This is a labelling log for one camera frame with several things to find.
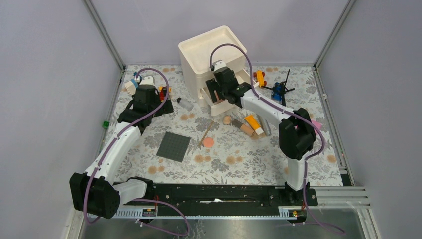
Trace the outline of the white drawer organizer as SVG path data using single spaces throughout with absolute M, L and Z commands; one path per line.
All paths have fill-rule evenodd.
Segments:
M 247 51 L 233 31 L 225 25 L 178 44 L 185 85 L 200 107 L 210 108 L 210 115 L 213 117 L 224 114 L 234 107 L 227 100 L 214 103 L 206 86 L 206 81 L 213 79 L 209 63 L 210 55 L 214 49 L 225 43 L 234 44 L 244 52 Z M 249 70 L 245 69 L 247 60 L 237 48 L 230 46 L 220 48 L 214 53 L 212 62 L 218 60 L 224 61 L 235 72 L 238 83 L 250 83 Z

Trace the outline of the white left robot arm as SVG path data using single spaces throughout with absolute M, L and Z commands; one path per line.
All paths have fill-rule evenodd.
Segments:
M 154 117 L 173 112 L 171 100 L 162 101 L 156 86 L 141 84 L 119 115 L 115 132 L 104 149 L 85 170 L 69 181 L 76 210 L 105 219 L 112 218 L 120 206 L 137 199 L 147 205 L 154 200 L 153 182 L 131 177 L 115 183 L 116 173 L 132 146 L 140 139 Z

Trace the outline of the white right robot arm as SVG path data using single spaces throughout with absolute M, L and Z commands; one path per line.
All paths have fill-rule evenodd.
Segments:
M 305 199 L 303 188 L 308 182 L 305 164 L 317 139 L 309 113 L 303 108 L 293 110 L 276 104 L 249 83 L 238 83 L 234 71 L 226 65 L 212 66 L 211 72 L 217 92 L 223 99 L 262 116 L 278 127 L 279 148 L 287 157 L 289 168 L 286 183 L 290 188 L 286 190 L 285 197 L 288 203 L 298 205 Z

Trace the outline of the pink round makeup puff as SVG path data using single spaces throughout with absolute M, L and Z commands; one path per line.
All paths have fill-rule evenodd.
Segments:
M 219 93 L 217 91 L 214 91 L 214 94 L 216 96 L 217 102 L 223 102 L 224 101 L 224 99 L 219 96 Z

